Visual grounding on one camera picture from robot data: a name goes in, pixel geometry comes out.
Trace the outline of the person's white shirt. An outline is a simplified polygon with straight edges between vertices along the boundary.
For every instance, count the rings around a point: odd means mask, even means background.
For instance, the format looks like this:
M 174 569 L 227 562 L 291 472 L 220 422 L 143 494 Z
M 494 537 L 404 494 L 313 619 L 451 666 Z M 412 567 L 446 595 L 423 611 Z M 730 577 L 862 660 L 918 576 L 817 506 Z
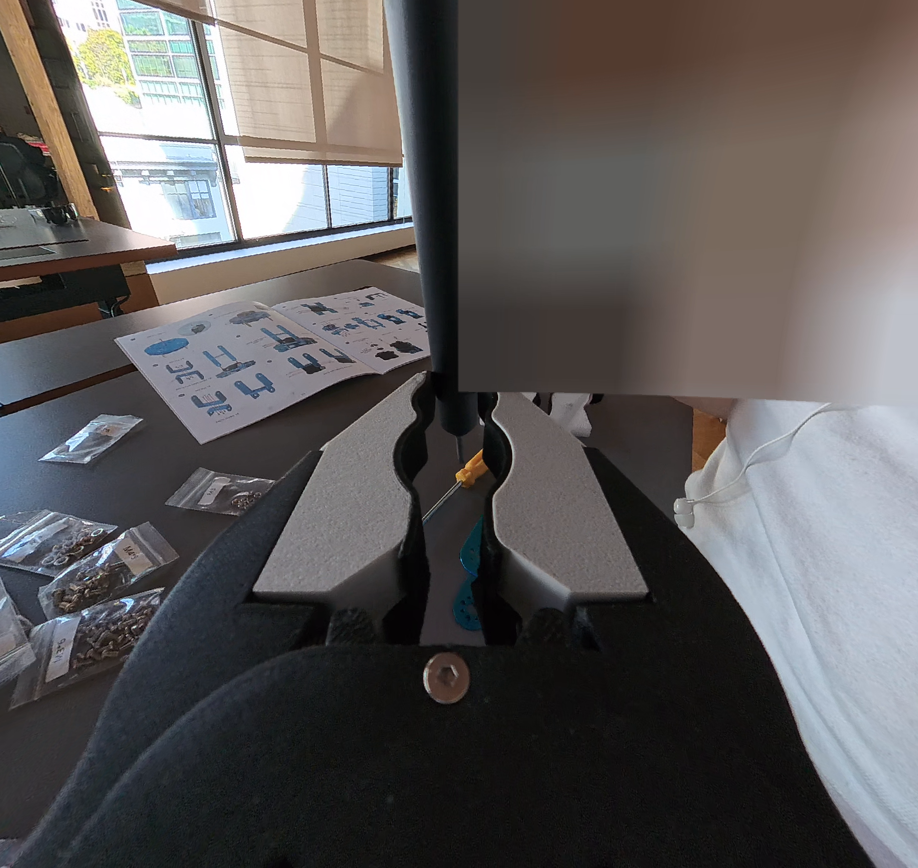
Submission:
M 677 522 L 759 635 L 870 860 L 916 866 L 916 408 L 692 401 L 727 426 Z

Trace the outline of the large window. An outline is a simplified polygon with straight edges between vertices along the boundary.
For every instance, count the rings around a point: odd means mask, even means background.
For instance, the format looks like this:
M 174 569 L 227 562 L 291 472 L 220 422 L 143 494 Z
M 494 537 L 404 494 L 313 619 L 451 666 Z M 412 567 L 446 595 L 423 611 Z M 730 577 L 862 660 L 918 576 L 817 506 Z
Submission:
M 130 0 L 52 3 L 134 230 L 203 248 L 409 220 L 403 163 L 247 160 L 215 27 Z

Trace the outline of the black desk with wooden side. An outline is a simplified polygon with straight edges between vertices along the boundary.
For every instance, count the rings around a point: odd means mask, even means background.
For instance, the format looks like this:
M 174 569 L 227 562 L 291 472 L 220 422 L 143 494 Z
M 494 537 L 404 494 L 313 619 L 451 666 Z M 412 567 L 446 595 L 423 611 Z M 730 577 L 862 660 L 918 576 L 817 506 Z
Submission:
M 102 316 L 121 315 L 131 297 L 122 265 L 177 255 L 170 241 L 89 218 L 55 225 L 28 209 L 1 215 L 2 282 L 40 278 L 2 290 L 4 322 L 81 304 L 97 304 Z

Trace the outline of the assembly instruction booklet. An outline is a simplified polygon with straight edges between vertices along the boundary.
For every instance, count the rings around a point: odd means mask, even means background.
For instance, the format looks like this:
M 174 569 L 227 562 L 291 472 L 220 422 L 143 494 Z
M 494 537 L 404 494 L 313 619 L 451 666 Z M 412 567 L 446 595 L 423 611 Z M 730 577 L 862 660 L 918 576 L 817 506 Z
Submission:
M 200 444 L 430 354 L 424 307 L 374 287 L 227 304 L 116 342 Z

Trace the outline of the beige roller blind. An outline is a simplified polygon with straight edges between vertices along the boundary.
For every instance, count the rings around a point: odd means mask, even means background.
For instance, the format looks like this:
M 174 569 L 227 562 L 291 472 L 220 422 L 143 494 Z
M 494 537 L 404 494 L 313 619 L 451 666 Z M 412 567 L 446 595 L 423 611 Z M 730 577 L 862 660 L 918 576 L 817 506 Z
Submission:
M 383 0 L 130 0 L 213 26 L 249 161 L 400 167 Z

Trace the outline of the small clear screw bag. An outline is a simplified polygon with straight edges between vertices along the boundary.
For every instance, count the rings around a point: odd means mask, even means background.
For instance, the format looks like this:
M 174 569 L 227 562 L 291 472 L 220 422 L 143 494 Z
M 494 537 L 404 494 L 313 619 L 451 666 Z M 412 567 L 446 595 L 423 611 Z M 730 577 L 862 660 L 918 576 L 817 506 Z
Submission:
M 32 624 L 19 615 L 1 583 L 1 685 L 15 680 L 35 662 L 36 655 L 29 643 L 31 629 Z
M 3 516 L 1 565 L 56 576 L 117 535 L 118 527 L 51 510 Z
M 135 415 L 98 415 L 63 444 L 40 457 L 40 462 L 89 465 L 142 425 Z
M 86 610 L 178 558 L 151 523 L 142 523 L 56 575 L 39 591 L 41 609 L 47 619 Z
M 37 701 L 121 663 L 136 647 L 164 598 L 164 588 L 106 601 L 36 626 L 36 660 L 17 679 L 10 709 Z
M 198 468 L 165 504 L 237 517 L 254 507 L 274 485 L 275 480 L 271 479 Z

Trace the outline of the blue metal bracket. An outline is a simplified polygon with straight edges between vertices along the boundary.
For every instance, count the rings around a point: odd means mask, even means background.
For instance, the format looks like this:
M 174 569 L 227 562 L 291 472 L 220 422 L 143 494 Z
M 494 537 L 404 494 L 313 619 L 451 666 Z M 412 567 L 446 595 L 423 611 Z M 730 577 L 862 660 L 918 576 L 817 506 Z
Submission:
M 465 572 L 465 580 L 453 599 L 453 618 L 456 624 L 470 632 L 481 630 L 473 596 L 473 583 L 476 581 L 480 566 L 483 527 L 484 518 L 479 518 L 461 548 L 460 564 Z

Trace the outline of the wooden column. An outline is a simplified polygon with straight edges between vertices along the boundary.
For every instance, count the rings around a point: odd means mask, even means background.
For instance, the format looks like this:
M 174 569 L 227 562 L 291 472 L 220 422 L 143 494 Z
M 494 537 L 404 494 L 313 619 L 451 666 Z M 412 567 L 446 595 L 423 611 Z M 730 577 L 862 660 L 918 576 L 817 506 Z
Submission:
M 1 30 L 19 81 L 29 100 L 43 142 L 62 182 L 68 201 L 81 217 L 98 220 L 98 209 L 86 184 L 70 133 L 40 58 L 23 0 L 1 0 Z

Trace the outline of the yellow handled screwdriver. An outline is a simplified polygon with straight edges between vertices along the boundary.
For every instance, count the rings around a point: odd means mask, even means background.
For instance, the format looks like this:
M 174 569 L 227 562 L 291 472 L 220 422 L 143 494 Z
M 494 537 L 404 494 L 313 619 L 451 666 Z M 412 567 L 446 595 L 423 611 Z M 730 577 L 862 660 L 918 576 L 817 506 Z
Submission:
M 479 449 L 476 454 L 465 463 L 465 465 L 455 473 L 455 483 L 421 519 L 422 525 L 426 526 L 431 518 L 443 507 L 449 500 L 460 491 L 471 489 L 473 485 L 488 472 L 488 466 L 484 461 L 484 449 Z

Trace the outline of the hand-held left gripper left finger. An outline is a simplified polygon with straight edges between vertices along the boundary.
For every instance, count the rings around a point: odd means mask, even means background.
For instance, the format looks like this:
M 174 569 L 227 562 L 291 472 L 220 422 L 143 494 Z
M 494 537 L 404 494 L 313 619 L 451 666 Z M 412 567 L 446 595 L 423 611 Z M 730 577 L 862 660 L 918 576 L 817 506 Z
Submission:
M 414 479 L 434 415 L 420 372 L 322 450 L 254 584 L 259 600 L 366 611 L 387 642 L 418 642 L 430 569 Z

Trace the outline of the dark grey desk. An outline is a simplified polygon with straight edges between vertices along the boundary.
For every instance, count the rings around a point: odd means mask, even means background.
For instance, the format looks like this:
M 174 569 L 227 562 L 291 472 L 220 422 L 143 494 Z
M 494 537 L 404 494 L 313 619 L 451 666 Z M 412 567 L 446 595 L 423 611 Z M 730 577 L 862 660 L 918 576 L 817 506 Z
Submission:
M 3 344 L 2 415 L 131 372 L 133 365 L 116 344 L 120 336 L 181 321 L 224 304 L 257 301 L 270 306 L 366 286 L 424 303 L 419 273 L 358 259 Z
M 2 419 L 2 512 L 49 509 L 120 526 L 152 523 L 178 551 L 151 578 L 168 598 L 122 666 L 10 709 L 2 689 L 2 837 L 26 838 L 77 771 L 83 820 L 147 747 L 220 684 L 278 654 L 324 641 L 328 614 L 292 607 L 256 611 L 250 599 L 282 515 L 302 491 L 318 451 L 416 371 L 347 381 L 280 415 L 201 446 L 140 374 Z M 89 465 L 40 462 L 98 415 L 142 425 Z M 198 467 L 277 482 L 242 518 L 168 507 Z

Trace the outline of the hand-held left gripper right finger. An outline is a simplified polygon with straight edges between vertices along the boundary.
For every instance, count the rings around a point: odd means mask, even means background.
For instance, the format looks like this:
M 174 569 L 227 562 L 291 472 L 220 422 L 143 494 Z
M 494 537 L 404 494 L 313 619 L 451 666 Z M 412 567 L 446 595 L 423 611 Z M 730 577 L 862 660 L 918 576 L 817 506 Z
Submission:
M 592 452 L 517 392 L 483 393 L 482 630 L 514 644 L 543 609 L 643 602 L 649 589 L 601 487 Z

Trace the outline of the black office chair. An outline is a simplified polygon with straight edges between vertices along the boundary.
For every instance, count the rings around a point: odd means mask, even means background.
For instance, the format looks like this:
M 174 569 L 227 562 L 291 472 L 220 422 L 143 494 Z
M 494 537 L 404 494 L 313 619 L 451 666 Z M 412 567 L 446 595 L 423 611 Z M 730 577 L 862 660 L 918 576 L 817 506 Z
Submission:
M 1 208 L 57 204 L 61 186 L 42 151 L 1 132 Z

